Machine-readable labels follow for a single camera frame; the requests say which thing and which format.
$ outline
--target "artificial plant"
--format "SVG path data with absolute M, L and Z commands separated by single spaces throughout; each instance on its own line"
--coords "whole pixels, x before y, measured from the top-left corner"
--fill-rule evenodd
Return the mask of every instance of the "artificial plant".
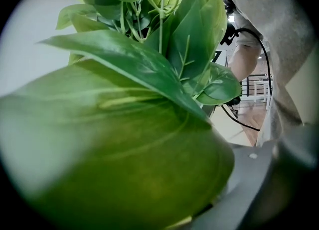
M 69 66 L 0 100 L 2 159 L 21 195 L 57 226 L 163 229 L 225 187 L 234 159 L 199 103 L 240 93 L 211 63 L 222 0 L 80 0 L 46 44 Z

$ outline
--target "wooden floor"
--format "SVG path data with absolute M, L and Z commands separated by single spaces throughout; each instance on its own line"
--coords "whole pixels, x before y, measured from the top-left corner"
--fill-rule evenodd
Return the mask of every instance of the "wooden floor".
M 260 129 L 263 125 L 267 113 L 266 103 L 262 100 L 258 100 L 256 103 L 254 101 L 242 101 L 239 105 L 234 106 L 234 109 L 238 110 L 238 120 L 240 122 L 257 129 Z M 255 146 L 258 132 L 244 126 L 243 128 L 252 146 Z

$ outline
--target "person's arm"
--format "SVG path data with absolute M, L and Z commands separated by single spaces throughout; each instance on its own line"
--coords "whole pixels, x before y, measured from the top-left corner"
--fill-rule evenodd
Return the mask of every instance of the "person's arm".
M 237 45 L 230 59 L 229 67 L 238 81 L 246 79 L 254 71 L 260 53 L 260 48 Z

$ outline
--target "black cable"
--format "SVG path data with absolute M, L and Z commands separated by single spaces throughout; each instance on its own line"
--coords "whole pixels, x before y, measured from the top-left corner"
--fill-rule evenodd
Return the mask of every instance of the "black cable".
M 267 55 L 266 49 L 265 49 L 265 47 L 264 47 L 264 45 L 263 45 L 263 42 L 261 41 L 261 39 L 258 37 L 257 34 L 255 34 L 253 31 L 251 31 L 251 30 L 249 30 L 249 29 L 247 29 L 247 28 L 239 28 L 239 29 L 235 30 L 235 33 L 234 33 L 233 37 L 232 37 L 230 40 L 232 41 L 232 40 L 235 38 L 235 36 L 238 36 L 238 34 L 239 34 L 240 32 L 250 33 L 250 34 L 253 35 L 253 36 L 258 40 L 258 42 L 260 43 L 260 45 L 261 45 L 261 47 L 262 47 L 262 49 L 263 49 L 263 51 L 264 51 L 266 61 L 267 61 L 269 93 L 270 93 L 270 96 L 272 96 L 273 90 L 272 90 L 272 87 L 271 87 L 271 79 L 270 79 L 270 76 L 271 76 L 271 75 L 270 75 L 270 63 L 269 63 L 268 55 Z M 225 107 L 224 107 L 223 105 L 222 105 L 221 107 L 223 108 L 223 110 L 225 111 L 225 113 L 226 113 L 232 120 L 234 120 L 236 123 L 238 123 L 238 124 L 240 124 L 240 125 L 242 125 L 242 126 L 245 126 L 245 127 L 247 127 L 247 128 L 253 129 L 253 130 L 255 130 L 255 131 L 258 131 L 258 132 L 260 131 L 260 129 L 257 129 L 257 128 L 254 128 L 254 127 L 252 127 L 252 126 L 249 126 L 249 125 L 246 125 L 246 124 L 243 124 L 243 123 L 239 122 L 237 119 L 233 118 L 233 117 L 228 113 L 228 111 L 225 109 Z
M 248 128 L 250 128 L 250 129 L 253 129 L 253 130 L 255 130 L 255 131 L 258 131 L 258 132 L 260 131 L 260 129 L 257 129 L 257 128 L 254 128 L 254 127 L 252 127 L 252 126 L 249 126 L 249 125 L 246 125 L 246 124 L 243 124 L 243 123 L 239 122 L 237 119 L 233 118 L 233 117 L 228 113 L 228 111 L 225 109 L 224 105 L 222 105 L 221 107 L 223 108 L 224 112 L 225 112 L 232 120 L 234 120 L 236 123 L 238 123 L 238 124 L 240 124 L 240 125 L 243 125 L 243 126 L 245 126 L 245 127 L 248 127 Z

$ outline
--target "person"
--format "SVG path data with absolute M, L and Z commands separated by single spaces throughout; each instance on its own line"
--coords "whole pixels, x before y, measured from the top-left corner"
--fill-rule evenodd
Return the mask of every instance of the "person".
M 248 28 L 270 45 L 273 94 L 257 146 L 277 139 L 282 132 L 302 123 L 286 84 L 308 59 L 316 45 L 316 35 L 306 14 L 295 0 L 232 0 L 237 28 Z M 239 81 L 255 69 L 261 54 L 258 40 L 242 32 L 229 67 Z

